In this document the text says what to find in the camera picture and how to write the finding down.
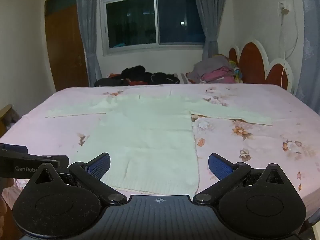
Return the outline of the white knit sweater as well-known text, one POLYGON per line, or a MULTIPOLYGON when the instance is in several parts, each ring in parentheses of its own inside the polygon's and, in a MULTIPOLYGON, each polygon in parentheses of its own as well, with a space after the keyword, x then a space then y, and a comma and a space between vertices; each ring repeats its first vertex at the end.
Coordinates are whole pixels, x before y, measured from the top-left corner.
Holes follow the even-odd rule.
POLYGON ((269 115, 239 107, 217 105, 186 95, 101 95, 46 100, 51 120, 95 117, 84 143, 71 161, 87 162, 101 153, 110 156, 110 168, 101 182, 120 191, 153 195, 198 193, 201 178, 193 116, 214 120, 241 120, 270 126, 269 115))

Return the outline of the stack of folded clothes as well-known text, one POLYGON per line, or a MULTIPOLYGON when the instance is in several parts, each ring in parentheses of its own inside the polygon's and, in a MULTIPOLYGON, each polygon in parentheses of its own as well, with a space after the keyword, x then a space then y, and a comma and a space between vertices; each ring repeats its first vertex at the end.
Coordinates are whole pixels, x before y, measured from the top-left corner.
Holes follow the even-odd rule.
POLYGON ((190 83, 243 83, 237 63, 222 54, 194 64, 185 77, 190 83))

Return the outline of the pile of black clothes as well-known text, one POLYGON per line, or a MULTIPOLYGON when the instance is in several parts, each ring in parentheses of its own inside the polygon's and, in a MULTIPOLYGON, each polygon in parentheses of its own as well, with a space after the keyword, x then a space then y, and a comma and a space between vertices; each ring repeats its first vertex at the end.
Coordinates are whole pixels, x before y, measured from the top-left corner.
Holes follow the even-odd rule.
POLYGON ((180 80, 174 74, 163 72, 150 73, 141 66, 126 68, 120 74, 111 74, 95 82, 94 87, 120 87, 140 85, 179 84, 180 80))

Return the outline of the pink floral bed sheet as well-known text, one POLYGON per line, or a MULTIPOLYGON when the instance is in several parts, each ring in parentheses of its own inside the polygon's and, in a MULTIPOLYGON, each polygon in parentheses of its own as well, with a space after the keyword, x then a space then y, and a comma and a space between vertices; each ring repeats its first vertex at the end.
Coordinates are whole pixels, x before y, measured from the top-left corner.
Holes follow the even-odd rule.
POLYGON ((216 182, 208 167, 211 153, 254 168, 278 164, 301 196, 306 215, 319 210, 319 115, 295 96, 275 85, 208 84, 99 88, 68 88, 55 93, 24 115, 1 142, 22 145, 33 155, 67 155, 78 152, 100 116, 50 118, 51 109, 65 103, 122 95, 186 95, 217 105, 236 107, 269 116, 271 126, 243 121, 193 117, 200 185, 216 182))

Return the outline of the brown wooden door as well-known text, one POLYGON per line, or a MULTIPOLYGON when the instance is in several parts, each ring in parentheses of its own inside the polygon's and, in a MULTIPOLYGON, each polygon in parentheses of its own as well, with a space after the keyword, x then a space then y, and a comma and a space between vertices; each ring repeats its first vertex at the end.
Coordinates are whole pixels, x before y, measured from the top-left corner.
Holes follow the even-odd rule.
POLYGON ((89 86, 76 0, 46 0, 44 23, 55 89, 89 86))

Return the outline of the red and white headboard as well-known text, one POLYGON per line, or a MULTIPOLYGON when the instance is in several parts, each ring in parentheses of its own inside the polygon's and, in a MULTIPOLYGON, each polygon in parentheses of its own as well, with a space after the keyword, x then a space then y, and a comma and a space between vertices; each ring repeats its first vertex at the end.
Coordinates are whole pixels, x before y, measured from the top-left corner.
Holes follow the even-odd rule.
POLYGON ((289 63, 279 57, 270 61, 258 40, 250 39, 242 49, 233 45, 228 58, 239 67, 243 83, 276 85, 293 92, 294 76, 289 63))

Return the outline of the striped pillow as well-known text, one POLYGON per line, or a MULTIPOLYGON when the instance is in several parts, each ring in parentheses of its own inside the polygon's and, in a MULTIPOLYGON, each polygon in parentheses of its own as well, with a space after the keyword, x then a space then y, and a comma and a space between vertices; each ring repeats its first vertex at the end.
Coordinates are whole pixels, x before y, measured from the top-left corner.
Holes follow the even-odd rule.
POLYGON ((186 77, 185 73, 175 73, 174 76, 179 79, 180 84, 190 84, 191 82, 186 77))

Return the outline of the left blue-grey curtain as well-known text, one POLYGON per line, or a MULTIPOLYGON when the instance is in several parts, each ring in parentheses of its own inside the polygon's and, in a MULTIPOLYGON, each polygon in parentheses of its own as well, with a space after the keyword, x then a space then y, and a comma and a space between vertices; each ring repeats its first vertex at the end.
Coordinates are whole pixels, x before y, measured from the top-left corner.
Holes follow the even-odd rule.
POLYGON ((97 0, 76 0, 78 22, 91 87, 102 78, 97 58, 97 0))

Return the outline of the blue-grey curtain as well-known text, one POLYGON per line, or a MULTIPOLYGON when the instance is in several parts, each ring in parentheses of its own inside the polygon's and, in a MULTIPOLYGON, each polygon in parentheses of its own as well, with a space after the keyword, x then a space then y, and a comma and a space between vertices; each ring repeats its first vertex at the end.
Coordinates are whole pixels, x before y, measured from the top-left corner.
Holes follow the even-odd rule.
POLYGON ((97 58, 97 0, 76 0, 78 22, 91 87, 102 78, 97 58))
POLYGON ((219 52, 218 37, 226 0, 195 0, 205 36, 203 59, 219 52))

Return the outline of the right blue-grey curtain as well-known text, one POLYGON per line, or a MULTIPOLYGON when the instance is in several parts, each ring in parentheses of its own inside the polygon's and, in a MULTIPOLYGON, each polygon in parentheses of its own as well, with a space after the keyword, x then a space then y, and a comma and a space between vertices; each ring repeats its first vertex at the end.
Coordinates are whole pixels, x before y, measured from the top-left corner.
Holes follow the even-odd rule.
POLYGON ((219 52, 218 37, 226 0, 195 0, 205 36, 203 59, 219 52))

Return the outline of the window with white frame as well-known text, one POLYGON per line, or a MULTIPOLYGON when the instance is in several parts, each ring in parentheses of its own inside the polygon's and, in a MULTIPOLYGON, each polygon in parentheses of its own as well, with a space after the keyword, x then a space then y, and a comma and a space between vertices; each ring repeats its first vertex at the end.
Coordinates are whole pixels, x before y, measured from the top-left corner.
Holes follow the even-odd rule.
POLYGON ((205 41, 195 0, 100 0, 100 13, 104 54, 205 41))

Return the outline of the white wall charger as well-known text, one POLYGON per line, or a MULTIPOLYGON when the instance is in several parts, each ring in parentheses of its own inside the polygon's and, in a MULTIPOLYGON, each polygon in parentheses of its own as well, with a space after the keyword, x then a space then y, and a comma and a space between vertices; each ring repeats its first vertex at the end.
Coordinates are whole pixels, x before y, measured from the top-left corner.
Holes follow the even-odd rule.
POLYGON ((286 1, 278 2, 278 15, 284 16, 290 13, 290 3, 286 1))

